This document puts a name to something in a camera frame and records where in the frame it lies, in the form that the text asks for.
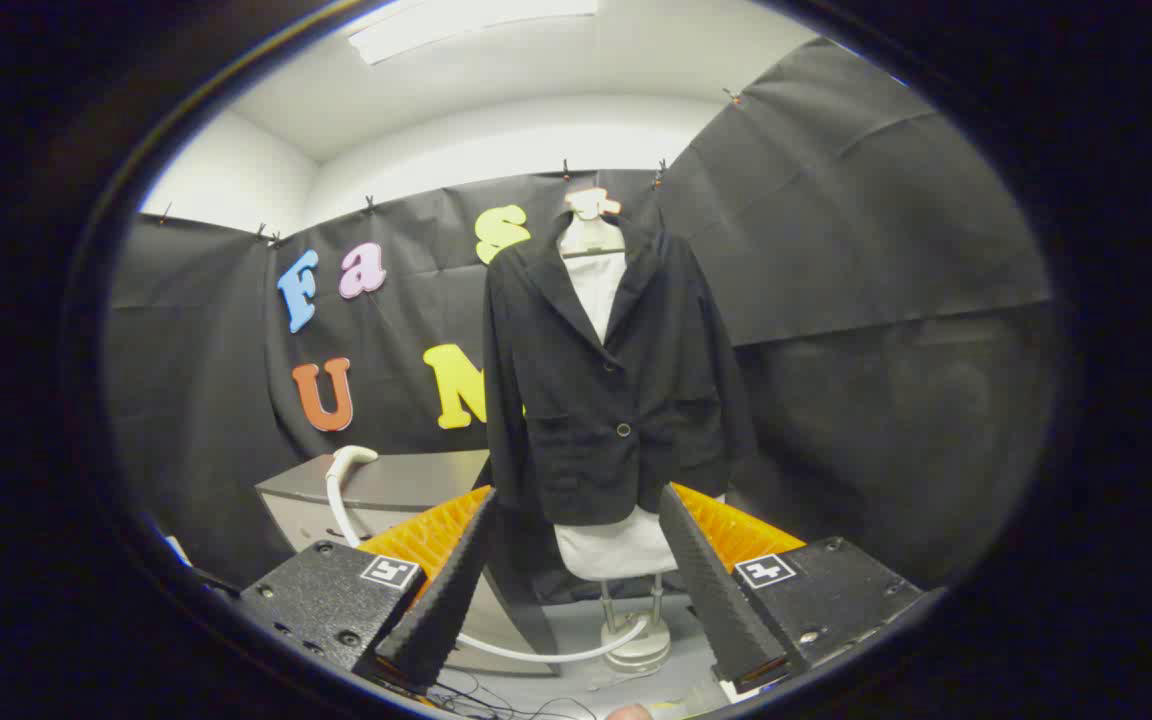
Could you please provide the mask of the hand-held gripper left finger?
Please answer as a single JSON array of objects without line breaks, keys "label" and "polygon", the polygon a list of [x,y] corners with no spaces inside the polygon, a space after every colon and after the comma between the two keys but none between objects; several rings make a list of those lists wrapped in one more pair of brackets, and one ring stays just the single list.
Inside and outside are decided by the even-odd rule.
[{"label": "hand-held gripper left finger", "polygon": [[317,541],[238,593],[238,609],[308,659],[424,694],[444,669],[497,528],[484,486],[349,547]]}]

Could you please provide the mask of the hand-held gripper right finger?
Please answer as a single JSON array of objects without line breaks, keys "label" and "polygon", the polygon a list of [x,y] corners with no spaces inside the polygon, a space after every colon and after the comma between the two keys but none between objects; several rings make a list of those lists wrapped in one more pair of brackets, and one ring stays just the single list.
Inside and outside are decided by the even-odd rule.
[{"label": "hand-held gripper right finger", "polygon": [[659,520],[718,679],[737,692],[846,655],[925,594],[850,539],[803,541],[677,483],[660,493]]}]

